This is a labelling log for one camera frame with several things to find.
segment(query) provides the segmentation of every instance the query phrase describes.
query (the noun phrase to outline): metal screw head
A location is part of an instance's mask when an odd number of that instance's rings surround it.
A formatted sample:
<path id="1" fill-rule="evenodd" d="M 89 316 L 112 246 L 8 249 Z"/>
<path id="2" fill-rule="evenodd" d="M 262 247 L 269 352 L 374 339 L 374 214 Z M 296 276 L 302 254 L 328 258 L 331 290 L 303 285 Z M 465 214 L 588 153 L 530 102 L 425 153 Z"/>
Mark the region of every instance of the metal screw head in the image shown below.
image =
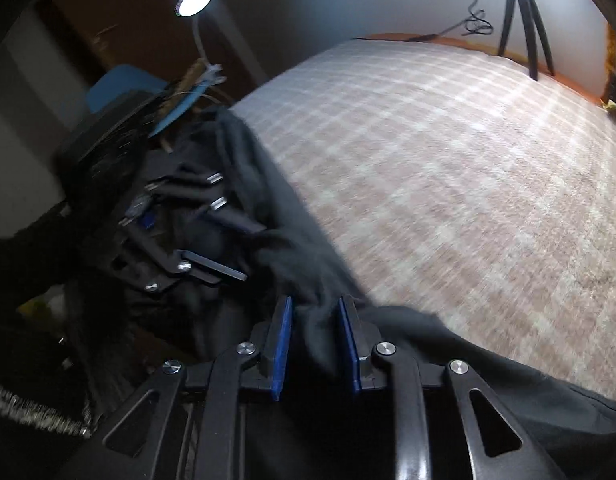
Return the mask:
<path id="1" fill-rule="evenodd" d="M 207 181 L 210 182 L 210 184 L 214 184 L 215 182 L 219 182 L 222 179 L 223 179 L 223 175 L 221 173 L 215 173 L 209 176 L 207 178 Z"/>
<path id="2" fill-rule="evenodd" d="M 179 370 L 181 370 L 181 363 L 175 359 L 171 359 L 161 365 L 161 370 L 163 373 L 168 375 L 176 374 Z"/>
<path id="3" fill-rule="evenodd" d="M 255 346 L 254 343 L 251 343 L 250 341 L 246 341 L 243 343 L 239 343 L 237 345 L 237 354 L 251 355 L 251 354 L 254 354 L 256 349 L 257 347 Z"/>
<path id="4" fill-rule="evenodd" d="M 217 209 L 225 206 L 228 203 L 228 201 L 224 198 L 224 197 L 219 197 L 217 200 L 215 200 L 213 203 L 211 203 L 210 207 L 213 208 L 215 211 L 217 211 Z"/>
<path id="5" fill-rule="evenodd" d="M 463 375 L 469 370 L 469 367 L 468 364 L 463 361 L 454 360 L 450 363 L 450 370 L 456 374 Z"/>
<path id="6" fill-rule="evenodd" d="M 377 352 L 381 355 L 392 355 L 397 351 L 397 347 L 395 347 L 392 343 L 388 343 L 384 341 L 383 343 L 379 343 L 376 346 Z"/>

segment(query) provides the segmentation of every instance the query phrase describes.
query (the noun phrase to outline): checkered bedsheet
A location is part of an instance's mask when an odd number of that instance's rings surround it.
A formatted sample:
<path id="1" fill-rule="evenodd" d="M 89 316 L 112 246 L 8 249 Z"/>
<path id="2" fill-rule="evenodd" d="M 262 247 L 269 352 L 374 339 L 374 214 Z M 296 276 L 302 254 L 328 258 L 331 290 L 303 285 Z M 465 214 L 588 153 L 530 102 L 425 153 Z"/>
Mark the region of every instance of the checkered bedsheet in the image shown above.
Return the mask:
<path id="1" fill-rule="evenodd" d="M 233 109 L 377 303 L 616 399 L 616 126 L 554 80 L 349 41 Z"/>

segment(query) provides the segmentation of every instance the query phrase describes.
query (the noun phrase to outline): black plastic linkage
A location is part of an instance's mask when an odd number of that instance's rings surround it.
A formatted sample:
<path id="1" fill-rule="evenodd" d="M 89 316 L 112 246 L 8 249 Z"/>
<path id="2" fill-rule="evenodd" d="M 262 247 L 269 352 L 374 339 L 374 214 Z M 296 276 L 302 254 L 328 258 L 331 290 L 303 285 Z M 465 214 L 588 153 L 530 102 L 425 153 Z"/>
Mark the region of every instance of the black plastic linkage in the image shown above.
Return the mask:
<path id="1" fill-rule="evenodd" d="M 223 225 L 228 229 L 244 235 L 255 235 L 265 231 L 265 226 L 257 221 L 251 220 L 246 214 L 229 205 L 219 209 L 207 209 L 205 214 L 208 219 L 216 224 Z"/>
<path id="2" fill-rule="evenodd" d="M 248 276 L 243 272 L 239 272 L 238 270 L 232 269 L 231 267 L 227 267 L 225 265 L 217 263 L 210 258 L 206 258 L 192 251 L 179 251 L 179 256 L 181 256 L 182 260 L 187 260 L 194 264 L 207 267 L 208 269 L 219 272 L 224 276 L 234 278 L 235 280 L 239 280 L 240 282 L 245 282 L 248 279 Z"/>
<path id="3" fill-rule="evenodd" d="M 395 479 L 430 480 L 432 462 L 419 364 L 401 350 L 373 359 L 389 368 L 394 406 Z"/>
<path id="4" fill-rule="evenodd" d="M 292 315 L 291 298 L 280 298 L 270 322 L 258 323 L 250 341 L 226 349 L 214 362 L 164 363 L 100 425 L 56 480 L 179 479 L 192 421 L 201 411 L 193 480 L 235 479 L 244 451 L 240 396 L 255 391 L 279 399 Z M 203 405 L 198 394 L 205 394 Z"/>
<path id="5" fill-rule="evenodd" d="M 459 408 L 474 480 L 565 480 L 547 452 L 469 364 L 451 362 L 445 373 Z"/>
<path id="6" fill-rule="evenodd" d="M 128 239 L 161 270 L 171 277 L 185 276 L 190 274 L 192 277 L 208 286 L 217 286 L 221 279 L 214 274 L 204 272 L 200 269 L 184 268 L 179 266 L 181 259 L 177 253 L 171 255 L 166 253 L 141 227 L 134 222 L 123 227 Z"/>
<path id="7" fill-rule="evenodd" d="M 187 423 L 186 418 L 176 416 L 185 368 L 174 374 L 169 371 L 171 368 L 160 368 L 135 390 L 77 451 L 56 480 L 161 480 L 162 471 L 176 467 Z M 136 430 L 146 420 L 140 410 L 150 405 L 154 406 L 154 412 L 149 418 L 145 441 L 133 449 L 123 439 L 131 439 L 138 432 L 123 433 L 124 425 L 130 424 Z"/>

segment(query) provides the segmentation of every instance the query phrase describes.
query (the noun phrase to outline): black fabric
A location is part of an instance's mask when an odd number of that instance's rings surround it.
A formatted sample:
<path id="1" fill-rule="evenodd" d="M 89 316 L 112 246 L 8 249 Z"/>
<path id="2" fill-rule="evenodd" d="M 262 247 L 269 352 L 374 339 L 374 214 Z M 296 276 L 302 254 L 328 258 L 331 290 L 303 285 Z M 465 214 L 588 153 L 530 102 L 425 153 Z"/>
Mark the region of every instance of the black fabric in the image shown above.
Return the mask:
<path id="1" fill-rule="evenodd" d="M 77 229 L 53 206 L 26 229 L 0 238 L 0 322 L 12 320 L 15 309 L 74 274 L 78 263 Z"/>
<path id="2" fill-rule="evenodd" d="M 422 362 L 446 364 L 453 358 L 469 362 L 546 448 L 568 478 L 616 478 L 613 476 L 616 472 L 604 470 L 611 467 L 609 463 L 616 464 L 616 402 L 474 346 L 447 330 L 435 316 L 406 307 L 371 306 L 254 135 L 226 110 L 213 114 L 214 117 L 207 115 L 204 118 L 207 122 L 195 128 L 192 138 L 210 152 L 218 152 L 220 170 L 229 176 L 246 212 L 271 228 L 265 242 L 254 253 L 254 259 L 258 266 L 269 269 L 276 292 L 293 296 L 297 304 L 291 366 L 299 374 L 301 387 L 290 391 L 295 399 L 304 400 L 302 407 L 294 412 L 303 415 L 299 421 L 290 416 L 281 426 L 290 425 L 293 431 L 301 434 L 306 431 L 307 424 L 318 426 L 321 420 L 321 441 L 325 435 L 335 442 L 351 438 L 348 431 L 343 432 L 345 424 L 341 426 L 342 433 L 336 434 L 333 419 L 328 416 L 332 409 L 327 408 L 328 404 L 337 405 L 338 399 L 335 393 L 332 397 L 328 395 L 338 373 L 334 306 L 341 294 L 348 293 L 358 298 L 363 320 L 374 323 L 384 338 L 400 348 L 409 349 Z M 315 387 L 323 394 L 317 394 Z M 310 413 L 309 422 L 304 420 L 302 425 L 306 413 Z M 275 442 L 288 447 L 292 441 L 283 434 Z M 313 452 L 319 447 L 320 441 L 314 434 L 303 441 L 310 442 L 308 447 Z M 290 462 L 288 471 L 296 472 L 304 467 L 301 455 L 307 460 L 306 450 L 299 452 L 300 446 L 296 448 L 296 463 L 292 463 L 292 453 L 275 454 L 277 458 L 282 456 L 284 462 Z M 327 449 L 328 446 L 324 446 L 321 452 L 328 454 Z M 319 474 L 322 478 L 323 475 L 335 478 L 342 472 L 338 470 L 336 457 L 328 456 L 333 468 L 327 472 L 323 469 L 327 462 L 320 462 Z M 262 456 L 258 460 L 269 463 Z M 272 473 L 270 469 L 265 471 L 268 475 Z"/>
<path id="3" fill-rule="evenodd" d="M 83 439 L 46 433 L 0 417 L 0 478 L 52 478 Z"/>
<path id="4" fill-rule="evenodd" d="M 248 268 L 250 279 L 243 285 L 223 288 L 212 298 L 204 297 L 198 286 L 179 286 L 163 298 L 164 304 L 153 305 L 156 311 L 169 308 L 169 312 L 179 313 L 179 317 L 168 314 L 168 329 L 175 336 L 193 332 L 196 353 L 208 358 L 243 340 L 253 322 L 270 314 L 277 296 L 292 296 L 296 306 L 281 402 L 248 406 L 249 478 L 390 477 L 393 464 L 389 394 L 351 402 L 341 384 L 334 311 L 342 294 L 355 297 L 363 320 L 374 323 L 382 337 L 396 344 L 399 351 L 412 352 L 421 362 L 446 364 L 453 358 L 468 362 L 568 478 L 616 478 L 616 402 L 478 348 L 447 330 L 435 316 L 403 306 L 371 305 L 271 157 L 245 124 L 228 110 L 205 112 L 198 123 L 182 134 L 175 152 L 221 171 L 227 177 L 229 203 L 241 207 L 269 229 L 239 240 L 243 250 L 235 252 L 231 249 L 234 240 L 203 220 L 177 224 L 178 242 L 220 261 L 240 262 Z M 54 222 L 56 227 L 66 228 L 59 216 Z M 41 243 L 37 237 L 45 234 L 49 240 L 60 240 L 58 234 L 49 234 L 52 228 L 45 226 L 43 231 L 37 226 L 29 234 L 16 237 L 30 241 L 31 254 L 39 262 L 44 260 L 44 251 L 52 253 L 53 245 Z M 0 258 L 5 269 L 14 268 L 14 263 L 8 262 L 10 246 L 21 251 L 18 254 L 26 253 L 26 244 L 1 241 Z M 71 258 L 74 251 L 65 248 L 60 254 Z M 85 335 L 77 334 L 74 338 L 82 341 L 80 356 L 89 377 L 108 382 L 99 389 L 105 397 L 101 401 L 105 410 L 111 410 L 137 380 L 123 371 L 112 372 L 131 368 L 128 346 L 119 346 L 126 334 L 128 314 L 134 315 L 135 307 L 149 307 L 142 299 L 144 296 L 133 297 L 118 290 L 118 285 L 99 282 L 101 277 L 96 272 L 80 266 L 70 268 L 70 262 L 60 254 L 48 260 L 49 264 L 56 264 L 55 268 L 44 269 L 43 276 L 33 280 L 26 293 L 37 294 L 56 280 L 73 279 L 68 289 L 82 306 L 77 309 L 79 321 L 75 324 L 87 329 Z M 35 267 L 24 270 L 33 276 Z M 26 283 L 25 276 L 19 276 L 16 283 Z M 6 285 L 12 286 L 12 280 Z M 27 299 L 22 295 L 18 291 L 0 292 L 4 305 Z M 102 302 L 107 309 L 101 310 Z M 163 328 L 160 325 L 155 322 L 154 329 Z M 435 480 L 469 478 L 465 463 L 461 465 L 457 459 L 463 456 L 465 461 L 464 454 L 456 454 L 464 444 L 459 437 L 452 399 L 443 392 L 430 393 L 426 403 L 433 427 Z M 20 429 L 10 430 L 9 422 L 2 426 L 1 462 L 16 459 L 29 446 L 46 446 L 50 442 L 48 434 L 42 432 L 32 432 L 34 437 L 26 434 L 25 439 L 18 440 Z M 58 446 L 61 449 L 56 452 L 64 452 L 66 458 L 72 452 L 72 445 Z M 40 460 L 34 454 L 28 457 Z M 48 474 L 35 478 L 48 478 Z M 10 478 L 32 476 L 21 469 Z"/>

